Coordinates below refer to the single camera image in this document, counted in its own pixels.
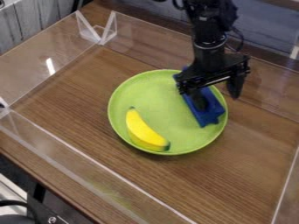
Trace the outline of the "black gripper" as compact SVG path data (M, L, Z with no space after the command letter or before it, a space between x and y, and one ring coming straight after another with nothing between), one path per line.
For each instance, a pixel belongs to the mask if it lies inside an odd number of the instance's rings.
M192 47L194 62L174 79L179 93L191 94L194 107L204 111L208 102L200 88L226 81L231 98L239 98L250 74L250 56L239 52L226 53L223 45L216 48L203 48L198 45Z

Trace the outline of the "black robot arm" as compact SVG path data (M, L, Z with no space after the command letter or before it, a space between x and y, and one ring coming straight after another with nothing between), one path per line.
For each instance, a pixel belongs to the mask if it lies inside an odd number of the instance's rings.
M191 98L198 110L208 107L203 89L215 83L227 82L232 99L242 93L250 74L250 56L239 49L226 53L227 32L234 31L238 20L238 7L232 0L182 0L182 5L172 0L175 8L186 11L191 22L191 44L194 60L175 77L179 93Z

